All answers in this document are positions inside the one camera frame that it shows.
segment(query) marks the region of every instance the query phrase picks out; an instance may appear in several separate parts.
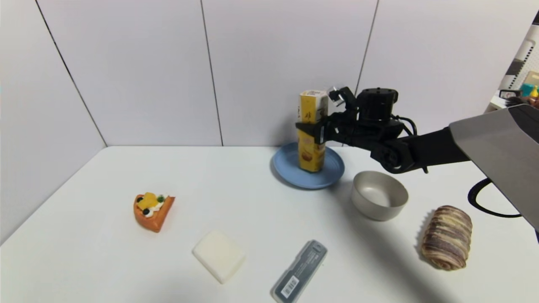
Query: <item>cake slice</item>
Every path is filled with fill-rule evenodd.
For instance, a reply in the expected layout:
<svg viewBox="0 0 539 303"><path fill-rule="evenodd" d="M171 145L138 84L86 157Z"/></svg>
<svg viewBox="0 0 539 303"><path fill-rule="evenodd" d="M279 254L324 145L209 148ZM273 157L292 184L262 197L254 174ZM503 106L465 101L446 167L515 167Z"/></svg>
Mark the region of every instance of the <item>cake slice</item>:
<svg viewBox="0 0 539 303"><path fill-rule="evenodd" d="M133 203L135 219L146 229L153 232L161 231L174 199L174 197L170 196L166 198L163 196L156 197L151 192L138 195Z"/></svg>

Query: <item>panel seam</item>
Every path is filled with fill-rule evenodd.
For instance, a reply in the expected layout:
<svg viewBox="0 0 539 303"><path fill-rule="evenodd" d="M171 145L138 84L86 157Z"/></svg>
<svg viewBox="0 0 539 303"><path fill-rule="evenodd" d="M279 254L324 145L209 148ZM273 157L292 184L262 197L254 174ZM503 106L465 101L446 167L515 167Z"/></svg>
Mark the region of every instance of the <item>panel seam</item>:
<svg viewBox="0 0 539 303"><path fill-rule="evenodd" d="M221 129L221 119L219 117L219 105L217 104L217 92L215 91L215 79L213 78L213 66L211 65L211 55L210 55L210 42L208 41L208 30L206 29L206 18L204 16L204 5L201 0L201 10L202 10L202 23L204 24L204 34L206 35L206 47L208 48L208 60L210 62L210 73L211 73L211 83L213 85L213 97L215 98L215 109L217 111L217 123L219 124L219 136L221 137L221 146L225 146L223 141L223 131Z"/></svg>
<svg viewBox="0 0 539 303"><path fill-rule="evenodd" d="M97 131L99 133L99 136L101 137L101 139L103 140L103 143L105 144L105 147L108 147L107 141L105 141L105 138L103 137L103 134L99 130L99 127L98 127L97 123L95 123L95 120L94 120L94 117L92 116L92 113L88 109L88 106L86 105L86 102L84 102L84 98L80 94L80 90L77 87L77 84L75 83L75 80L73 79L73 76L71 75L71 72L69 71L69 68L67 68L66 61L64 60L64 57L60 53L60 49L58 48L58 44L56 44L56 41L54 40L51 29L50 29L49 25L47 24L47 20L45 20L45 16L43 15L43 11L41 11L41 7L39 6L39 2L37 0L35 0L35 1L36 1L37 8L39 10L39 13L41 14L41 18L43 19L43 22L45 23L45 26L47 27L47 30L49 31L49 35L51 36L51 39L54 42L54 47L56 47L56 51L60 55L60 59L62 60L62 63L64 63L64 67L66 68L67 74L71 78L71 82L73 82L73 86L77 90L77 93L79 94L80 100L82 101L82 104L84 104L84 107L86 108L86 111L88 112L88 115L90 116L90 119L92 119L92 122L94 123L95 129L97 129Z"/></svg>
<svg viewBox="0 0 539 303"><path fill-rule="evenodd" d="M363 67L365 66L365 59L367 58L367 51L369 50L369 43L372 36L372 29L374 28L374 21L376 19L376 13L378 12L379 3L380 3L380 0L377 0L376 7L374 8L374 15L372 16L372 23L371 23L371 29L369 31L369 38L367 39L367 45L365 46L365 54L363 55L363 61L361 62L360 76L357 77L357 85L356 85L356 90L354 91L354 95L357 94L357 90L360 86L361 74L363 73Z"/></svg>

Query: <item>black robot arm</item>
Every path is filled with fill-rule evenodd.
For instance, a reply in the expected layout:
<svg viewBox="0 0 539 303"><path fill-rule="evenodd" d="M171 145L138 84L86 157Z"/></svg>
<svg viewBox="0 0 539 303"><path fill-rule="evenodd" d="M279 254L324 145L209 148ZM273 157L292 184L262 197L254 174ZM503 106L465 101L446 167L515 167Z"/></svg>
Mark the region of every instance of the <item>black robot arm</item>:
<svg viewBox="0 0 539 303"><path fill-rule="evenodd" d="M468 161L455 144L448 127L418 136L413 121L392 115L398 93L394 89L364 89L357 97L344 87L329 93L345 103L345 111L333 113L316 124L296 123L296 128L313 136L318 144L337 141L371 151L371 158L393 174L432 165ZM412 124L408 130L401 120ZM405 130L409 136L400 137Z"/></svg>

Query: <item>white square block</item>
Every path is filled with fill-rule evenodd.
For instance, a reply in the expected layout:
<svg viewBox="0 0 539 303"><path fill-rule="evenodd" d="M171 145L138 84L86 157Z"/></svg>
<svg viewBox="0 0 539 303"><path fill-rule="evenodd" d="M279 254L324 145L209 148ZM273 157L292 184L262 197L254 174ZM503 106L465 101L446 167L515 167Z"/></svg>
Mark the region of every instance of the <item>white square block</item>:
<svg viewBox="0 0 539 303"><path fill-rule="evenodd" d="M225 284L245 260L245 252L218 230L204 236L193 254L221 284Z"/></svg>

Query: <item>bread roll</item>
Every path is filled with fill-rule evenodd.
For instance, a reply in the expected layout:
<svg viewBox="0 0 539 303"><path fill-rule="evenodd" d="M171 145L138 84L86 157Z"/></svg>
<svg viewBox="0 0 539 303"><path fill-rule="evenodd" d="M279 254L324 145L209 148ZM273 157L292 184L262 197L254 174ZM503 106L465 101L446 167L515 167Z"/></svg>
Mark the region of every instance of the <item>bread roll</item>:
<svg viewBox="0 0 539 303"><path fill-rule="evenodd" d="M421 252L435 266L444 270L466 267L472 241L472 220L462 210L439 207L423 236Z"/></svg>

